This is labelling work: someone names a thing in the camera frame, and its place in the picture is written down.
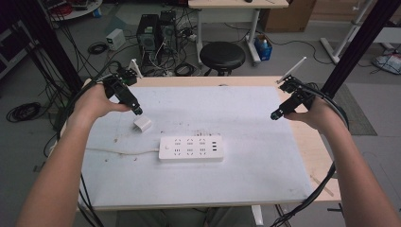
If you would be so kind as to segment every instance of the white table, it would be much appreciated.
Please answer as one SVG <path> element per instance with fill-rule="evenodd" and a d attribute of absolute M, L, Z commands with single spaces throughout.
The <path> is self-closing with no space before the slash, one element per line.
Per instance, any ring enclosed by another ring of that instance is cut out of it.
<path fill-rule="evenodd" d="M 267 89 L 265 96 L 260 95 L 266 90 L 263 87 L 214 87 L 211 90 L 204 87 L 222 83 L 273 85 L 274 80 L 277 78 L 140 79 L 136 86 L 163 86 L 132 89 L 144 113 L 153 120 L 153 126 L 140 133 L 132 128 L 132 113 L 110 113 L 96 122 L 99 124 L 91 132 L 88 147 L 141 152 L 158 148 L 163 135 L 221 132 L 226 143 L 224 161 L 166 164 L 161 163 L 154 152 L 119 155 L 88 150 L 82 171 L 93 206 L 115 210 L 303 200 L 311 191 L 310 185 L 315 187 L 316 181 L 322 180 L 331 162 L 319 135 L 309 129 L 302 131 L 300 138 L 300 133 L 294 132 L 298 139 L 295 141 L 286 120 L 269 120 L 270 113 L 280 103 L 274 87 Z M 179 91 L 171 86 L 191 87 Z M 188 98 L 196 102 L 180 104 Z M 222 114 L 218 111 L 219 105 L 225 105 L 226 117 L 218 117 Z M 190 114 L 197 107 L 201 107 L 200 114 Z M 302 160 L 306 164 L 304 173 Z M 300 175 L 293 175 L 294 167 L 301 169 L 295 171 Z M 329 184 L 322 200 L 338 200 L 339 197 L 338 186 Z"/>
<path fill-rule="evenodd" d="M 70 14 L 65 15 L 65 16 L 60 16 L 60 17 L 55 15 L 55 16 L 51 17 L 51 20 L 58 22 L 58 21 L 66 21 L 66 20 L 71 20 L 74 18 L 84 16 L 88 13 L 93 12 L 95 9 L 98 9 L 101 6 L 102 2 L 103 2 L 103 0 L 96 0 L 95 2 L 89 1 L 88 8 L 86 10 L 73 9 L 73 11 Z"/>
<path fill-rule="evenodd" d="M 253 65 L 260 63 L 261 60 L 257 51 L 253 44 L 254 33 L 256 31 L 257 20 L 259 18 L 260 9 L 280 9 L 280 8 L 287 8 L 288 2 L 286 0 L 253 0 L 251 3 L 245 2 L 245 0 L 190 0 L 188 1 L 188 5 L 190 8 L 198 9 L 198 26 L 197 26 L 197 52 L 198 52 L 198 63 L 202 65 L 200 59 L 200 52 L 202 49 L 202 42 L 201 42 L 201 24 L 203 21 L 202 18 L 202 9 L 254 9 L 253 17 L 251 20 L 251 31 L 250 35 L 247 37 L 247 46 L 251 51 L 251 55 L 253 58 Z M 232 16 L 237 17 L 238 14 L 236 11 L 229 12 Z M 221 13 L 219 15 L 224 20 L 225 15 Z"/>

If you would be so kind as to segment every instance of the finger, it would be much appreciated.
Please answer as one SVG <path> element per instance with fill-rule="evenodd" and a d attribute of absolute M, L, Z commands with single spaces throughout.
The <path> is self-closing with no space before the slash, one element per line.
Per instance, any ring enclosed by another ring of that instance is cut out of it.
<path fill-rule="evenodd" d="M 127 105 L 124 104 L 117 104 L 117 103 L 113 103 L 112 104 L 112 111 L 117 111 L 117 112 L 127 112 L 130 111 L 131 108 Z"/>
<path fill-rule="evenodd" d="M 284 118 L 293 121 L 303 121 L 304 113 L 289 113 L 284 114 Z"/>

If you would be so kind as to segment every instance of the power outlet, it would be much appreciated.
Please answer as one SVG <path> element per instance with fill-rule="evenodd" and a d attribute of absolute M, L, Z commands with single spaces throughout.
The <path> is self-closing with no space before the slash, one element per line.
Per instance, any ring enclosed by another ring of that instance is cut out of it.
<path fill-rule="evenodd" d="M 170 162 L 222 161 L 222 138 L 219 135 L 162 137 L 159 159 Z"/>

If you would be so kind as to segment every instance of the wrist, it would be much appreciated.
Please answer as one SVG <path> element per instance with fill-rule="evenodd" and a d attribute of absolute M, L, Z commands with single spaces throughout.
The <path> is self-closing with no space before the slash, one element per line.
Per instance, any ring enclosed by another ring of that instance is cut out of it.
<path fill-rule="evenodd" d="M 67 129 L 90 130 L 96 121 L 95 117 L 81 113 L 72 113 L 67 121 Z"/>

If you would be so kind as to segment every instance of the black stool seat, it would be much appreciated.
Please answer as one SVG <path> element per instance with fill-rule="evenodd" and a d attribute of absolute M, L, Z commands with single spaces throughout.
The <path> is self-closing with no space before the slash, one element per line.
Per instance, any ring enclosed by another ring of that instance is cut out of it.
<path fill-rule="evenodd" d="M 212 69 L 217 70 L 219 76 L 224 76 L 224 72 L 230 75 L 233 69 L 245 62 L 245 52 L 236 44 L 213 42 L 205 45 L 200 51 L 200 60 L 210 68 L 205 76 L 208 76 Z"/>

